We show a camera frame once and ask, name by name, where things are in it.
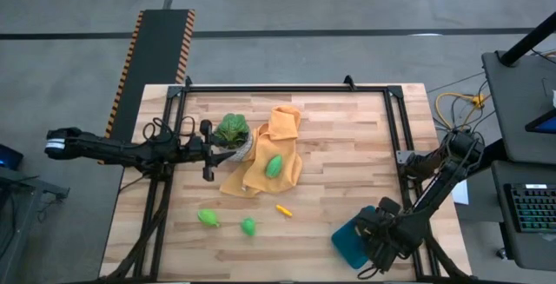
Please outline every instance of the hazard stripe tape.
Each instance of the hazard stripe tape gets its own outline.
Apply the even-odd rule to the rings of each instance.
[[[139,34],[139,29],[141,28],[142,14],[143,12],[141,11],[139,13],[139,16],[137,17],[136,29],[133,31],[133,34],[131,35],[131,43],[129,44],[128,55],[126,56],[125,63],[123,64],[122,75],[120,76],[120,82],[118,83],[118,91],[116,92],[116,97],[114,97],[114,102],[112,103],[112,110],[110,111],[108,124],[104,132],[104,137],[110,137],[110,135],[112,134],[112,128],[114,125],[114,120],[116,119],[116,113],[118,111],[118,106],[120,104],[120,98],[122,97],[123,87],[125,86],[125,81],[128,78],[129,65],[131,64],[133,49],[135,48],[137,35]]]
[[[188,18],[185,21],[185,29],[183,31],[182,50],[178,59],[175,72],[175,82],[183,84],[185,79],[185,69],[188,66],[189,45],[191,44],[191,36],[193,35],[193,23],[195,22],[195,11],[188,11]]]

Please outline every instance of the plant pot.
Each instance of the plant pot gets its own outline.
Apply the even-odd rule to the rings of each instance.
[[[220,151],[220,153],[229,153],[235,151],[235,154],[226,160],[231,162],[242,162],[243,158],[249,152],[249,150],[251,150],[252,146],[253,146],[253,135],[251,134],[251,131],[249,131],[247,141],[245,141],[243,145],[241,145],[239,148],[226,149],[224,147],[218,147],[218,150]]]

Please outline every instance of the green toy fruit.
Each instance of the green toy fruit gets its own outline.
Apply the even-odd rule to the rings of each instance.
[[[210,227],[220,227],[218,223],[218,218],[216,217],[216,212],[211,209],[201,209],[197,213],[199,221],[210,226]]]
[[[255,220],[247,218],[242,222],[243,233],[249,236],[255,236]]]
[[[276,157],[272,158],[268,163],[266,175],[267,177],[272,179],[280,175],[280,172],[281,172],[281,155],[277,155]]]

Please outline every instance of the yellow toy carrot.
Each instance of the yellow toy carrot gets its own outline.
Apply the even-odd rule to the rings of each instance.
[[[291,211],[285,209],[283,206],[280,205],[276,205],[276,210],[280,211],[281,213],[287,215],[288,217],[291,217],[293,214],[291,213]]]

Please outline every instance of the keyboard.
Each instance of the keyboard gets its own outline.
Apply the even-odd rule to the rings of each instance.
[[[556,233],[556,185],[505,184],[513,222],[521,233]]]

